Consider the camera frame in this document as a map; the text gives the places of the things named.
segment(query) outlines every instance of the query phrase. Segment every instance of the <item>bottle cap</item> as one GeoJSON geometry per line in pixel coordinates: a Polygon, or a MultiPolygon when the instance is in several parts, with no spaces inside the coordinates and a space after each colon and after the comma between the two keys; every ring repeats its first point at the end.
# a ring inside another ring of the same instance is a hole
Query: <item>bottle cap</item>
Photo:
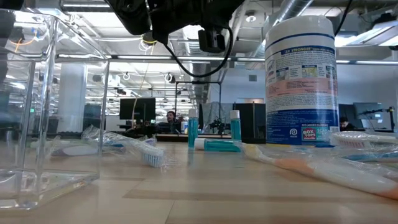
{"type": "Polygon", "coordinates": [[[196,109],[189,109],[188,117],[190,117],[190,118],[197,118],[198,115],[197,115],[196,109]]]}
{"type": "Polygon", "coordinates": [[[205,150],[205,140],[206,139],[195,139],[195,150],[205,150]]]}
{"type": "Polygon", "coordinates": [[[230,115],[231,119],[241,119],[241,117],[239,115],[239,111],[231,111],[231,112],[229,112],[229,115],[230,115]]]}

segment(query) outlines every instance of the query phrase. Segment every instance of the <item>white pillar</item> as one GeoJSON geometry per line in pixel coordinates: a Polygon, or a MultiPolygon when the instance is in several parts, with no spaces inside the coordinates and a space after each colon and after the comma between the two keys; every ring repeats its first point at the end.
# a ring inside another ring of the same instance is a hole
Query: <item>white pillar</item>
{"type": "Polygon", "coordinates": [[[86,103],[87,66],[65,63],[61,67],[57,132],[80,133],[86,103]]]}

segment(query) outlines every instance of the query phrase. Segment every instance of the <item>clear acrylic box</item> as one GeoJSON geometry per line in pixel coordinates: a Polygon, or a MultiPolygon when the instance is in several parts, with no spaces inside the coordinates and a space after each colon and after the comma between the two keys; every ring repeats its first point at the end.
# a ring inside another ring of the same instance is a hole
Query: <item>clear acrylic box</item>
{"type": "Polygon", "coordinates": [[[0,210],[28,210],[99,178],[109,61],[56,17],[0,21],[0,210]]]}

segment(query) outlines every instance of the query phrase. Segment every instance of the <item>computer monitor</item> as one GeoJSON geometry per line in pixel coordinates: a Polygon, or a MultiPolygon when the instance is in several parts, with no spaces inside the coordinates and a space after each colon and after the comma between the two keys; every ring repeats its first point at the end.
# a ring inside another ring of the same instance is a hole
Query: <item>computer monitor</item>
{"type": "Polygon", "coordinates": [[[357,119],[382,119],[381,103],[354,103],[357,119]]]}
{"type": "Polygon", "coordinates": [[[83,130],[93,125],[101,128],[101,105],[85,105],[85,113],[83,117],[83,130]]]}
{"type": "Polygon", "coordinates": [[[0,111],[7,111],[10,100],[10,93],[6,91],[0,91],[0,111]]]}
{"type": "MultiPolygon", "coordinates": [[[[131,120],[132,108],[136,99],[120,99],[120,119],[131,120]]],[[[134,119],[150,121],[156,119],[156,99],[139,98],[134,110],[134,119]]]]}

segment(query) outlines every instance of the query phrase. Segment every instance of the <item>table surface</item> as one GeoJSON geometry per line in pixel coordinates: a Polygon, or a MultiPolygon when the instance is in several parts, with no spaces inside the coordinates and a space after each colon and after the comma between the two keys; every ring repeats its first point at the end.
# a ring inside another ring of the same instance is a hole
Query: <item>table surface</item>
{"type": "MultiPolygon", "coordinates": [[[[188,134],[156,134],[156,137],[188,137],[188,134]]],[[[225,138],[231,139],[232,135],[230,134],[198,134],[199,138],[225,138]]]]}
{"type": "Polygon", "coordinates": [[[0,223],[398,223],[394,200],[237,153],[159,147],[174,161],[164,169],[107,155],[100,180],[0,223]]]}

